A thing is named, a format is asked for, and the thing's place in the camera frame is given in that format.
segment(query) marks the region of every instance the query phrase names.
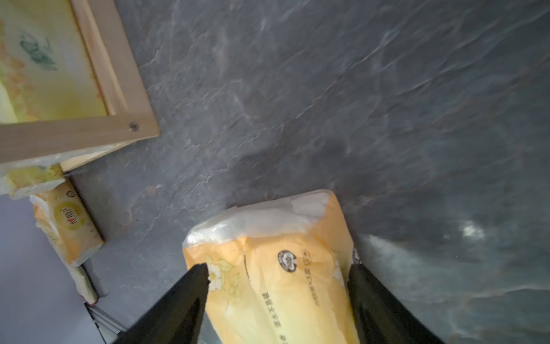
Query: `slate surface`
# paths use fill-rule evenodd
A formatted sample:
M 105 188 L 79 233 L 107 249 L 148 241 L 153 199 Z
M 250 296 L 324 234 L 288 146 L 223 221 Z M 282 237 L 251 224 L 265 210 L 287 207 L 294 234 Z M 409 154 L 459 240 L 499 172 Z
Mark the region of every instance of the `slate surface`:
M 549 2 L 116 4 L 162 135 L 71 174 L 103 310 L 152 306 L 194 224 L 328 188 L 441 338 L 550 341 Z

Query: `white flower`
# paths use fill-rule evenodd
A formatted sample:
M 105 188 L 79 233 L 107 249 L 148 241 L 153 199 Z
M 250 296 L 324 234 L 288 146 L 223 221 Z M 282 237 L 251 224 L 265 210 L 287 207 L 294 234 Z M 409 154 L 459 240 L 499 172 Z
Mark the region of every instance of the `white flower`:
M 206 264 L 208 266 L 208 290 L 213 292 L 216 290 L 222 290 L 222 271 L 219 266 L 215 264 Z
M 342 275 L 342 271 L 340 269 L 340 263 L 337 260 L 334 260 L 336 263 L 336 267 L 334 268 L 334 273 L 332 274 L 332 277 L 334 277 L 338 283 L 340 284 L 340 287 L 344 286 L 344 276 Z

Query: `yellow tissue pack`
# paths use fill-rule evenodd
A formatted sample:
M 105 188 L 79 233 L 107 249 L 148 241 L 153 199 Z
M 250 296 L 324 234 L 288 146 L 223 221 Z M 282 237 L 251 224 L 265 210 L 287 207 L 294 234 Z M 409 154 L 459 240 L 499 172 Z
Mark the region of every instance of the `yellow tissue pack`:
M 106 115 L 69 0 L 1 0 L 0 123 Z
M 0 179 L 0 194 L 9 193 L 12 199 L 20 199 L 49 191 L 64 182 L 58 164 L 16 168 Z
M 69 181 L 29 198 L 34 204 L 36 226 L 44 231 L 67 265 L 80 266 L 103 245 L 103 239 Z
M 224 344 L 359 343 L 347 293 L 353 241 L 329 190 L 231 208 L 183 243 L 206 263 L 206 313 Z

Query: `flower print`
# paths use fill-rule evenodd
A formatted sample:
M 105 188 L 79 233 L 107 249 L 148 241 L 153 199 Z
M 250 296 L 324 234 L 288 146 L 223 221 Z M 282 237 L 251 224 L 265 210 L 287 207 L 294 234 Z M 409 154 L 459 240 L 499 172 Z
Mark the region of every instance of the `flower print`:
M 206 264 L 208 266 L 208 290 L 213 292 L 222 290 L 222 270 L 215 264 Z
M 219 259 L 214 263 L 212 258 L 206 255 L 206 266 L 208 267 L 208 280 L 210 281 L 208 290 L 211 292 L 222 290 L 226 282 L 226 273 L 233 268 L 233 265 L 225 259 Z

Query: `plastic packaging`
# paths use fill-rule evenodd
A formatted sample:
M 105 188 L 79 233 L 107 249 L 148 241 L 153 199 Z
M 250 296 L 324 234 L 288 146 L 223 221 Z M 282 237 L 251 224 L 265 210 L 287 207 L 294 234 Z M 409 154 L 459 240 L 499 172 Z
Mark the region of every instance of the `plastic packaging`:
M 70 276 L 73 278 L 78 294 L 80 294 L 89 305 L 95 305 L 99 297 L 94 287 L 92 287 L 86 270 L 84 270 L 82 266 L 73 267 L 65 264 L 65 267 L 69 270 Z
M 71 150 L 63 153 L 39 156 L 31 159 L 0 163 L 0 177 L 6 176 L 11 170 L 16 170 L 24 167 L 32 167 L 32 166 L 46 167 L 50 165 L 55 165 L 57 163 L 61 163 L 73 157 L 86 155 L 86 154 L 101 153 L 108 150 L 112 150 L 115 146 L 116 144 L 110 144 L 110 145 L 104 145 L 104 146 L 98 146 L 98 147 L 92 147 L 92 148 Z
M 65 177 L 58 164 L 17 168 L 0 178 L 0 194 L 9 193 L 12 199 L 20 199 L 50 191 L 63 182 Z
M 224 344 L 359 343 L 346 289 L 353 241 L 328 190 L 231 208 L 195 226 L 206 312 Z
M 29 197 L 36 226 L 47 235 L 59 257 L 79 266 L 103 245 L 97 229 L 69 181 Z

